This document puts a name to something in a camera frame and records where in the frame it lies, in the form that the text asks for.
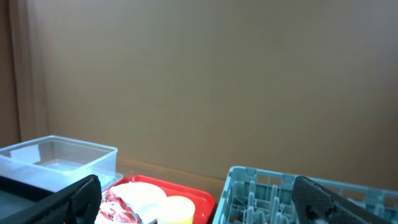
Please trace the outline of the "black waste tray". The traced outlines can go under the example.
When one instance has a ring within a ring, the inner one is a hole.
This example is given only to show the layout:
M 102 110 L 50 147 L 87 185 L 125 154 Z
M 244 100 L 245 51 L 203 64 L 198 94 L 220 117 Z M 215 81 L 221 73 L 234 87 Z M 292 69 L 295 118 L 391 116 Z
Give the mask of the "black waste tray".
M 23 211 L 53 192 L 1 176 L 1 219 Z

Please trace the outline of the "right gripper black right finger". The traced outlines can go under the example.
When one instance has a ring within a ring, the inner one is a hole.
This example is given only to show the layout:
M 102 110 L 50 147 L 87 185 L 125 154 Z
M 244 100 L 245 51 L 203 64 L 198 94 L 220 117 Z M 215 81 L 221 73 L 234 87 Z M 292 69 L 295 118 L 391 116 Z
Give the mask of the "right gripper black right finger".
M 379 215 L 365 210 L 304 176 L 295 179 L 292 201 L 301 224 L 389 223 Z

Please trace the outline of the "light blue plate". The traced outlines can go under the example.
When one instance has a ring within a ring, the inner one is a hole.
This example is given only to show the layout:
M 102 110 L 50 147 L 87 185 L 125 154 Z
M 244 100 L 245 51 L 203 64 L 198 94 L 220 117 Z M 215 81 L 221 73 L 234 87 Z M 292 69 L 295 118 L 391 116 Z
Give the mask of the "light blue plate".
M 140 216 L 140 224 L 156 223 L 158 204 L 167 197 L 160 187 L 145 182 L 128 182 L 109 189 Z

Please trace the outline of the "red snack wrapper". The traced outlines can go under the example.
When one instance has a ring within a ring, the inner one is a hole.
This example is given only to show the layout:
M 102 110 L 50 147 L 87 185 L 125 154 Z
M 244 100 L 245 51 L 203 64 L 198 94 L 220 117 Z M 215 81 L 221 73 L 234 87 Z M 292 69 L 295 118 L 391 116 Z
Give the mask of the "red snack wrapper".
M 140 224 L 142 219 L 127 203 L 110 189 L 103 192 L 95 224 Z

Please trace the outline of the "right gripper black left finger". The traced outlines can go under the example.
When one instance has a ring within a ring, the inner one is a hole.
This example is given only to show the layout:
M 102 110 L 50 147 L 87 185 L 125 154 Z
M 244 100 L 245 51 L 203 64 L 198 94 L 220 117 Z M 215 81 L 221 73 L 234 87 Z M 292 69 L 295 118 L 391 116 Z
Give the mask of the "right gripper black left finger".
M 93 224 L 100 204 L 99 178 L 88 175 L 35 205 L 1 219 L 1 224 Z

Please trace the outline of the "red serving tray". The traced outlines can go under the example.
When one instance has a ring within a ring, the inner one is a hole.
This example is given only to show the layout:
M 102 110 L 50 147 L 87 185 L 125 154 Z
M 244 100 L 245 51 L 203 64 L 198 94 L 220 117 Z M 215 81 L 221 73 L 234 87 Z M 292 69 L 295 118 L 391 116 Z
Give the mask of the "red serving tray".
M 179 195 L 189 198 L 196 206 L 193 217 L 194 224 L 210 223 L 213 218 L 216 202 L 214 197 L 208 192 L 145 175 L 130 175 L 123 177 L 121 180 L 113 184 L 112 187 L 126 184 L 128 182 L 145 182 L 153 184 L 160 187 L 167 196 Z

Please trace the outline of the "grey dishwasher rack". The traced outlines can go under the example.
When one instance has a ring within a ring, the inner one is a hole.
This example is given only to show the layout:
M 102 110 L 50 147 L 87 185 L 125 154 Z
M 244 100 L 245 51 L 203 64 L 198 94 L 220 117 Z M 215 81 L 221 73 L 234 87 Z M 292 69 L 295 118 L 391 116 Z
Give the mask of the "grey dishwasher rack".
M 295 174 L 231 167 L 213 223 L 298 223 L 292 201 L 295 178 Z M 313 180 L 386 221 L 397 223 L 396 191 Z

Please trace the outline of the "clear plastic waste bin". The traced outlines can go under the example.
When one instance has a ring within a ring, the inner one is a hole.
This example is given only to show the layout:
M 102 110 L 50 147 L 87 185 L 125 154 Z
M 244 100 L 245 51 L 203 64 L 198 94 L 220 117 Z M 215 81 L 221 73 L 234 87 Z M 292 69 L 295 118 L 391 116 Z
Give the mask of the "clear plastic waste bin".
M 93 142 L 46 136 L 1 149 L 1 176 L 51 192 L 88 176 L 105 190 L 122 179 L 116 172 L 118 149 Z

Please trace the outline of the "yellow plastic cup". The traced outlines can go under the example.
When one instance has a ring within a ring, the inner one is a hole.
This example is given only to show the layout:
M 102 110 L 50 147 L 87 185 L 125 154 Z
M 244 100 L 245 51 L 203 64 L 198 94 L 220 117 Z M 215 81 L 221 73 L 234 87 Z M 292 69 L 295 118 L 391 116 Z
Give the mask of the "yellow plastic cup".
M 183 196 L 169 196 L 157 207 L 158 224 L 192 224 L 195 204 Z

